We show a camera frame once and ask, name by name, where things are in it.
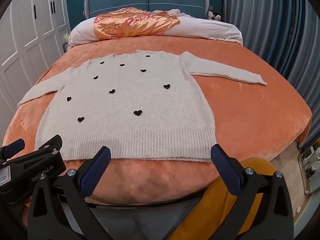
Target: white bedsheet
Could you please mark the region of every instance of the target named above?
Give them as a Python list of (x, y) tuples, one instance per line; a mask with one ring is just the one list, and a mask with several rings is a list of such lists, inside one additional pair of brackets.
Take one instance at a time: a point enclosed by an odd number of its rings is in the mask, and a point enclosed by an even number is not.
[[(232, 24), (185, 16), (178, 17), (178, 19), (180, 23), (164, 32), (164, 35), (231, 41), (243, 45), (241, 32)], [(71, 31), (68, 40), (68, 50), (80, 44), (98, 41), (93, 32), (94, 20), (95, 17), (80, 22)]]

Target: upholstered headboard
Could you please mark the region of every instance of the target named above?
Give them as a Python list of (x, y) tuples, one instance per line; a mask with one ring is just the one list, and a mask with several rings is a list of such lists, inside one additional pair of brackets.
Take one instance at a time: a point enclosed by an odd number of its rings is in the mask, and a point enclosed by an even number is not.
[(207, 18), (209, 0), (84, 0), (84, 16), (89, 19), (125, 7), (145, 11), (180, 9), (193, 17), (204, 19)]

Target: ribbed sweater hem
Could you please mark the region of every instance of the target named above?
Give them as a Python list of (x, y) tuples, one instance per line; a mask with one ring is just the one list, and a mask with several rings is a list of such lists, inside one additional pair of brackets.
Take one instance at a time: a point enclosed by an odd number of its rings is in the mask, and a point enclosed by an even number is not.
[[(210, 161), (210, 149), (216, 144), (215, 128), (135, 130), (62, 137), (63, 160), (94, 157), (102, 146), (111, 150), (112, 159)], [(37, 138), (38, 149), (49, 138)]]

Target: white sweater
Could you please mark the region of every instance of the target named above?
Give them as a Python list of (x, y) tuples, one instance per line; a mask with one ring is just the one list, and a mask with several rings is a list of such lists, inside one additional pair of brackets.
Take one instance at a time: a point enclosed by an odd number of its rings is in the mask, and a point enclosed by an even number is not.
[(92, 158), (107, 146), (112, 158), (207, 162), (216, 144), (214, 117), (191, 74), (266, 85), (258, 74), (189, 52), (138, 50), (68, 68), (31, 88), (18, 106), (57, 91), (35, 149), (59, 134), (64, 160)]

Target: black heart patch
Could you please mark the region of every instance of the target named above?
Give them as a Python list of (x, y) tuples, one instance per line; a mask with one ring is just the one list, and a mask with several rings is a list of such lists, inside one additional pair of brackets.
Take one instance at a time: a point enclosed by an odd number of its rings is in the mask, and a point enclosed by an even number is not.
[(142, 110), (134, 111), (133, 113), (134, 113), (135, 115), (139, 116), (139, 115), (142, 113)]

